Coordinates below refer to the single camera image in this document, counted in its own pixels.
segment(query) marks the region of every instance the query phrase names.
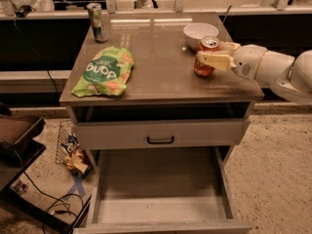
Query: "chip bag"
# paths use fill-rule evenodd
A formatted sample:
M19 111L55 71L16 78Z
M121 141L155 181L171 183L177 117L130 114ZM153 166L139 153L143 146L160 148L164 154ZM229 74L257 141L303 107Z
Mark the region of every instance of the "chip bag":
M120 96L134 65L127 49L108 47L91 60L71 93L77 97Z

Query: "gray countertop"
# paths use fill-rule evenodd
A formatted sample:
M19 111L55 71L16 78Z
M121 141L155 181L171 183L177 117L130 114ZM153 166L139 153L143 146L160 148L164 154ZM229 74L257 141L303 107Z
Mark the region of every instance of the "gray countertop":
M64 106L97 106L196 101L247 101L262 99L256 81L238 78L232 71L215 70L203 78L193 71L195 53L186 44L183 28L190 22L215 25L221 41L231 37L217 14L144 13L103 14L108 41L97 43L90 29L60 98ZM72 88L91 59L106 47L128 49L135 65L126 91L118 97L76 97Z

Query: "can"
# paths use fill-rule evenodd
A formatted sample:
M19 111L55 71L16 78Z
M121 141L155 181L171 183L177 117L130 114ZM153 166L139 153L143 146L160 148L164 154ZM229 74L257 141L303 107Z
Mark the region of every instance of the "can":
M106 42L108 39L105 25L101 16L100 3L90 3L87 5L89 19L91 27L95 36L95 40L98 43Z
M199 76L209 76L214 72L214 68L201 63L197 58L197 53L200 51L214 52L218 51L220 46L220 40L214 36L205 36L201 39L197 46L197 52L194 62L194 71Z

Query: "bowl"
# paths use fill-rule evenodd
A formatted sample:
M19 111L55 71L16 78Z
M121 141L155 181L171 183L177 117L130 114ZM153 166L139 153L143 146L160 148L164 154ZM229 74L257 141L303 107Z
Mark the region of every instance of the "bowl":
M183 28L184 36L187 45L196 51L197 46L202 38L205 36L214 36L218 34L218 29L211 24L203 22L194 22L187 24Z

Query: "basket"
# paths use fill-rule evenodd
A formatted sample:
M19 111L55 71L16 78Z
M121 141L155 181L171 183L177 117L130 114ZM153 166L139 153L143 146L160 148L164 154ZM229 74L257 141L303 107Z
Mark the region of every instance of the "basket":
M68 153L61 147L61 144L68 142L68 137L72 135L71 128L72 124L70 120L65 120L59 123L56 164L65 168L64 158L68 155Z

